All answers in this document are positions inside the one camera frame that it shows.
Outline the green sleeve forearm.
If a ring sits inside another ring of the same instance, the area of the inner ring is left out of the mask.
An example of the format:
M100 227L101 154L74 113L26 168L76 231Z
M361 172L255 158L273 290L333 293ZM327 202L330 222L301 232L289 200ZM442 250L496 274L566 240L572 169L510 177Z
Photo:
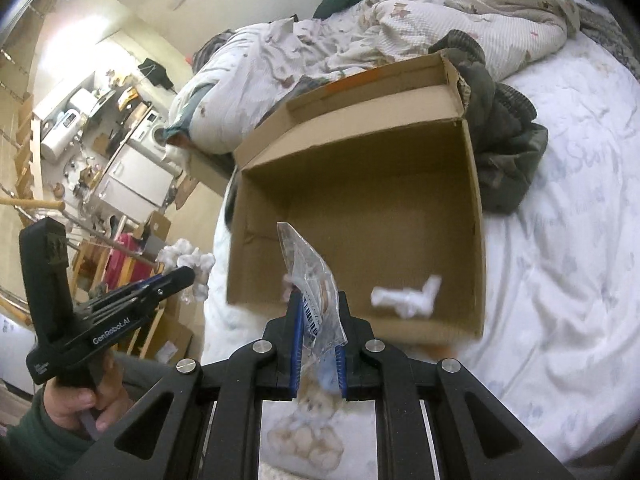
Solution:
M122 368L122 382L134 404L171 371L166 364L112 353ZM44 386L20 422L9 427L1 438L3 478L61 478L94 443L84 430L65 430L52 422L43 406Z

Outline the person's left hand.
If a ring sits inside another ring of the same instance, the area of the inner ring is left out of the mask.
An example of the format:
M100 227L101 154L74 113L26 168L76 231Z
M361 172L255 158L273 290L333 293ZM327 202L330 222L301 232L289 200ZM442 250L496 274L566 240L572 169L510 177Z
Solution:
M101 382L95 387L67 387L58 378L46 383L43 406L56 426L99 436L132 408L134 401L122 382L124 373L111 351L104 356L102 368Z

